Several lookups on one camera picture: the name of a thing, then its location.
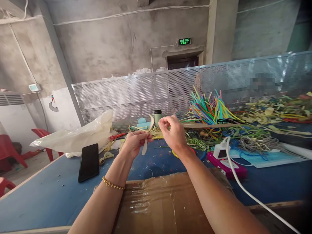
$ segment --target blue face mask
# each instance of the blue face mask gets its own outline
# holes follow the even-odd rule
[[[296,156],[292,156],[283,152],[275,152],[275,153],[267,153],[267,155],[260,156],[256,154],[254,156],[245,151],[241,152],[239,150],[230,150],[231,158],[243,158],[249,163],[251,163],[256,168],[263,168],[263,167],[271,167],[271,166],[278,166],[288,163],[298,163],[302,161],[306,161],[305,158],[300,158]]]

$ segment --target exit sign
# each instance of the exit sign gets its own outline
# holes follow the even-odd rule
[[[184,46],[184,45],[189,45],[189,44],[191,44],[191,38],[190,37],[178,40],[178,46],[181,46],[181,45]]]

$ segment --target white plastic bag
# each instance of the white plastic bag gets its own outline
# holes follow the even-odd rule
[[[35,140],[30,146],[41,146],[64,152],[67,158],[81,156],[83,147],[98,143],[99,149],[102,149],[109,142],[108,138],[117,134],[111,129],[112,119],[113,111],[109,110],[75,131],[58,131]]]

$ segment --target metal mesh panel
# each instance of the metal mesh panel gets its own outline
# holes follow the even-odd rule
[[[85,124],[106,110],[114,110],[116,130],[136,125],[140,117],[148,121],[148,114],[158,108],[164,116],[182,118],[193,86],[206,94],[222,90],[222,99],[232,110],[282,92],[296,96],[312,88],[312,51],[72,85]]]

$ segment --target hand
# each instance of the hand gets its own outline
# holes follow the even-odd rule
[[[175,115],[161,118],[158,125],[166,143],[175,153],[188,149],[184,127]]]
[[[145,139],[147,142],[153,142],[152,135],[144,131],[135,131],[128,133],[126,141],[121,149],[121,153],[129,155],[132,159],[135,159],[139,154],[141,146],[144,145]]]

